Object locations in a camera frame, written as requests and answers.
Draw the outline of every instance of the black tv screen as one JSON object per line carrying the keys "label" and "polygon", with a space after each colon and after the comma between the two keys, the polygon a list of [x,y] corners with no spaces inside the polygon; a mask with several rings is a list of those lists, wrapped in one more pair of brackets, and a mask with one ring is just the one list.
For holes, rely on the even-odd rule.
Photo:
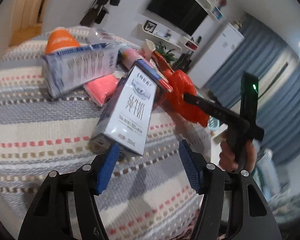
{"label": "black tv screen", "polygon": [[167,20],[190,36],[208,15],[195,0],[152,0],[147,10]]}

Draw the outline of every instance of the white milk carton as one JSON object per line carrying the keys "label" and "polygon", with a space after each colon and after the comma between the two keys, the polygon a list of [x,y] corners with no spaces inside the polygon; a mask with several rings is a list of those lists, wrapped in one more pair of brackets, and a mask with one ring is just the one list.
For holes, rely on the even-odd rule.
{"label": "white milk carton", "polygon": [[104,147],[116,141],[122,155],[142,156],[156,89],[156,83],[134,65],[118,83],[92,140]]}

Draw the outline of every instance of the potted plant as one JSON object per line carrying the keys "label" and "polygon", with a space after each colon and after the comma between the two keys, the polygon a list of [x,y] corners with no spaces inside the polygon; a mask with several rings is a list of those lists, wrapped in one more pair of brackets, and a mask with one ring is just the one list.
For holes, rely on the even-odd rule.
{"label": "potted plant", "polygon": [[156,45],[156,51],[162,56],[164,57],[164,59],[171,64],[172,62],[176,61],[177,59],[174,57],[174,54],[171,53],[172,51],[174,51],[175,49],[170,49],[168,51],[166,51],[166,46],[164,46],[162,44],[162,41],[159,41],[159,45]]}

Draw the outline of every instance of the human hand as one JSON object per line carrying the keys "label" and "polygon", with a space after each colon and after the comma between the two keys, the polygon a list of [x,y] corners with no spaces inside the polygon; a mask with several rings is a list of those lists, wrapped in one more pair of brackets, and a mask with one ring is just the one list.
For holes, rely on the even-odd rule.
{"label": "human hand", "polygon": [[[235,155],[230,149],[227,141],[221,142],[220,146],[222,151],[219,155],[220,157],[219,165],[227,172],[232,172],[233,170],[236,170],[239,165],[235,162],[234,160]],[[251,140],[247,141],[246,143],[246,151],[247,151],[247,162],[245,165],[245,169],[251,173],[253,171],[253,168],[257,160],[257,153],[256,150],[254,149],[254,146],[252,145]]]}

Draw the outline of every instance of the white shelf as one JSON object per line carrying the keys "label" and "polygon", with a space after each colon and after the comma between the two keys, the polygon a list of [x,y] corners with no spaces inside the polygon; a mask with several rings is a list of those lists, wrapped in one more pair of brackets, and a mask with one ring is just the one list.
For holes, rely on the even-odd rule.
{"label": "white shelf", "polygon": [[214,22],[219,22],[219,20],[216,18],[216,16],[211,11],[207,11],[207,13]]}
{"label": "white shelf", "polygon": [[151,40],[153,42],[162,41],[162,43],[164,45],[168,44],[169,48],[172,48],[172,49],[175,49],[175,50],[177,50],[179,52],[182,52],[182,48],[178,44],[176,44],[176,43],[174,43],[172,41],[168,41],[165,38],[163,38],[163,37],[161,37],[161,36],[159,36],[157,34],[146,32],[143,29],[143,24],[141,24],[141,23],[138,23],[138,25],[139,25],[139,28],[143,31],[143,33],[146,33],[150,37],[150,38],[148,38],[149,40]]}
{"label": "white shelf", "polygon": [[191,49],[188,46],[186,46],[186,44],[187,44],[188,41],[191,42],[191,43],[193,43],[193,44],[195,44],[194,41],[189,40],[186,36],[181,36],[180,39],[179,39],[179,41],[178,41],[178,44],[180,44],[181,46],[183,46],[183,47],[185,47],[185,48],[187,48],[187,49],[189,49],[191,51],[196,51],[198,49],[198,45],[195,44],[197,46],[196,49]]}

